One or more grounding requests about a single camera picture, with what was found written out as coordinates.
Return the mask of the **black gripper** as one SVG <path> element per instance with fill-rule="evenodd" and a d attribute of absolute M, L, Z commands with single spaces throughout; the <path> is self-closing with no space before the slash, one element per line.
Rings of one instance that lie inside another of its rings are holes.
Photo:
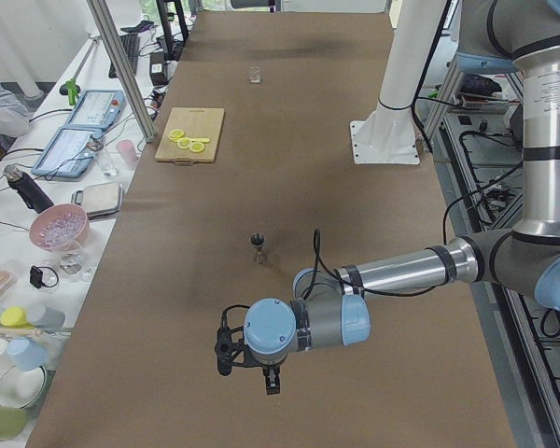
<path fill-rule="evenodd" d="M 280 366 L 287 359 L 287 354 L 264 355 L 261 353 L 251 353 L 250 356 L 263 367 L 266 394 L 278 394 Z"/>

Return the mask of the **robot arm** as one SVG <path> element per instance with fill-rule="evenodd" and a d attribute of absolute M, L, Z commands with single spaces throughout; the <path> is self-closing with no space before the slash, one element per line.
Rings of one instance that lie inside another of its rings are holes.
<path fill-rule="evenodd" d="M 455 281 L 487 281 L 560 311 L 560 1 L 465 2 L 456 62 L 474 75 L 523 75 L 521 219 L 510 230 L 337 270 L 317 260 L 296 276 L 291 302 L 257 301 L 241 327 L 219 327 L 220 373 L 259 368 L 267 392 L 278 393 L 290 353 L 369 337 L 368 294 L 409 297 Z"/>

